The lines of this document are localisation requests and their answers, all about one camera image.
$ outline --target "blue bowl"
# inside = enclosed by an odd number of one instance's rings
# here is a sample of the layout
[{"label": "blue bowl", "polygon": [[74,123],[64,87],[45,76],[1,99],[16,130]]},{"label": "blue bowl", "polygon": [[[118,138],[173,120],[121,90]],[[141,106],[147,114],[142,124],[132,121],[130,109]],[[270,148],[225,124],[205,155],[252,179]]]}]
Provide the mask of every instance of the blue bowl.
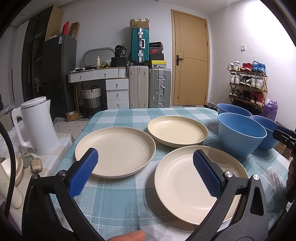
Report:
[{"label": "blue bowl", "polygon": [[218,109],[218,115],[221,113],[228,112],[228,113],[236,113],[236,114],[244,115],[247,117],[252,117],[252,114],[249,111],[232,104],[217,104],[217,109]]},{"label": "blue bowl", "polygon": [[235,156],[249,155],[267,136],[262,125],[243,115],[221,113],[218,121],[220,142],[227,152]]},{"label": "blue bowl", "polygon": [[267,131],[267,136],[261,142],[259,147],[265,150],[274,148],[279,141],[274,139],[272,134],[274,130],[278,127],[278,124],[268,118],[259,115],[253,115],[252,119],[261,124]]}]

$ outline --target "door frame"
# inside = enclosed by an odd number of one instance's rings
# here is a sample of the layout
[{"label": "door frame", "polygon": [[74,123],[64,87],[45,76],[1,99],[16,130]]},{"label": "door frame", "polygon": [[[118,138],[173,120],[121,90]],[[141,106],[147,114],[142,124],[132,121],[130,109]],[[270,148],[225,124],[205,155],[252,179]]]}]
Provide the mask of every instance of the door frame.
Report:
[{"label": "door frame", "polygon": [[207,90],[205,97],[205,104],[207,102],[207,95],[209,91],[209,80],[210,80],[210,42],[209,42],[209,30],[207,25],[207,19],[201,18],[186,12],[180,12],[174,9],[171,9],[172,16],[172,39],[173,39],[173,66],[172,66],[172,90],[171,90],[171,102],[174,104],[174,95],[175,95],[175,72],[176,72],[176,33],[175,33],[175,16],[174,13],[181,13],[184,15],[188,15],[190,17],[198,18],[205,21],[206,29],[207,29]]}]

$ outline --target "wooden door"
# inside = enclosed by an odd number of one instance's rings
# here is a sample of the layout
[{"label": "wooden door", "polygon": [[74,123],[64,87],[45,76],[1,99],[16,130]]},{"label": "wooden door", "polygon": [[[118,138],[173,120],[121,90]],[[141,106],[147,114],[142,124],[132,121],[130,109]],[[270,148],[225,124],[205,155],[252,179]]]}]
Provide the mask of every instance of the wooden door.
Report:
[{"label": "wooden door", "polygon": [[177,11],[172,17],[175,26],[173,104],[203,105],[206,103],[209,80],[206,20]]}]

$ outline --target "bowl rim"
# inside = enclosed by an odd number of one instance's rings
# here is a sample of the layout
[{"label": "bowl rim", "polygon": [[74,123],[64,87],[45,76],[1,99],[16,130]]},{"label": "bowl rim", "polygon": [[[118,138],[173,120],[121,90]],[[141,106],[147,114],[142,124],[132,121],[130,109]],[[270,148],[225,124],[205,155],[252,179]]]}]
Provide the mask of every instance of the bowl rim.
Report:
[{"label": "bowl rim", "polygon": [[[264,117],[264,116],[260,116],[260,115],[253,115],[253,116],[259,116],[260,118],[263,118],[263,119],[268,119],[268,118],[266,118],[266,117]],[[270,120],[270,121],[272,121],[272,122],[274,122],[275,124],[277,124],[278,126],[279,126],[279,124],[278,123],[276,123],[275,121],[273,121],[273,120],[271,120],[271,119],[268,119],[268,120]],[[272,131],[272,130],[270,130],[270,129],[268,129],[268,128],[266,128],[265,126],[263,126],[266,130],[269,130],[269,131],[271,131],[271,132],[274,132],[274,131]]]},{"label": "bowl rim", "polygon": [[224,114],[227,114],[227,115],[229,115],[229,114],[232,114],[232,115],[240,115],[240,114],[229,113],[229,112],[227,112],[227,113],[221,113],[221,114],[218,115],[218,121],[219,121],[222,125],[224,125],[225,127],[227,127],[228,129],[231,129],[231,130],[233,130],[234,132],[239,133],[239,134],[241,134],[241,135],[244,135],[244,136],[246,136],[246,137],[251,137],[251,138],[255,138],[255,139],[264,139],[264,138],[267,136],[267,131],[266,131],[266,129],[264,128],[264,126],[262,126],[259,122],[255,121],[255,120],[253,120],[252,118],[249,118],[249,117],[247,117],[247,116],[245,116],[245,115],[241,115],[241,116],[243,116],[243,117],[245,117],[245,118],[248,118],[248,119],[251,119],[252,121],[256,122],[258,125],[260,125],[260,126],[264,129],[264,131],[265,131],[265,136],[264,136],[264,137],[253,137],[253,136],[249,136],[249,135],[246,135],[246,134],[244,134],[244,133],[238,132],[238,131],[236,131],[236,130],[230,128],[229,126],[225,125],[225,124],[220,120],[220,118],[221,118],[220,115],[224,115]]},{"label": "bowl rim", "polygon": [[240,109],[243,109],[243,110],[247,111],[247,112],[250,114],[250,115],[247,116],[247,117],[249,117],[249,118],[253,116],[252,113],[251,113],[250,111],[248,111],[248,110],[246,110],[246,109],[244,109],[244,108],[241,108],[241,107],[239,107],[239,106],[236,106],[236,105],[233,105],[233,104],[227,104],[227,103],[219,103],[219,104],[217,104],[217,107],[218,107],[219,109],[221,109],[221,110],[223,110],[223,111],[226,111],[227,113],[232,113],[232,112],[229,112],[229,111],[224,110],[224,109],[222,109],[221,107],[219,107],[219,105],[222,105],[222,104],[235,106],[235,108],[238,107],[238,108],[240,108]]}]

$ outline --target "electric kettle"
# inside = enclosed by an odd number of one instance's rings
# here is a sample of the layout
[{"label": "electric kettle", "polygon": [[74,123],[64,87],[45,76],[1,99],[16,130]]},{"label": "electric kettle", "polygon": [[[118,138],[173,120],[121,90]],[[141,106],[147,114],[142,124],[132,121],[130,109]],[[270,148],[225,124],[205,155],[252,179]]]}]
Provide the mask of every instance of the electric kettle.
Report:
[{"label": "electric kettle", "polygon": [[[50,100],[46,100],[46,97],[43,96],[21,104],[11,113],[21,145],[33,148],[39,156],[47,155],[59,146],[59,139],[52,124],[49,107]],[[28,133],[29,140],[26,142],[17,124],[18,117],[23,119]]]}]

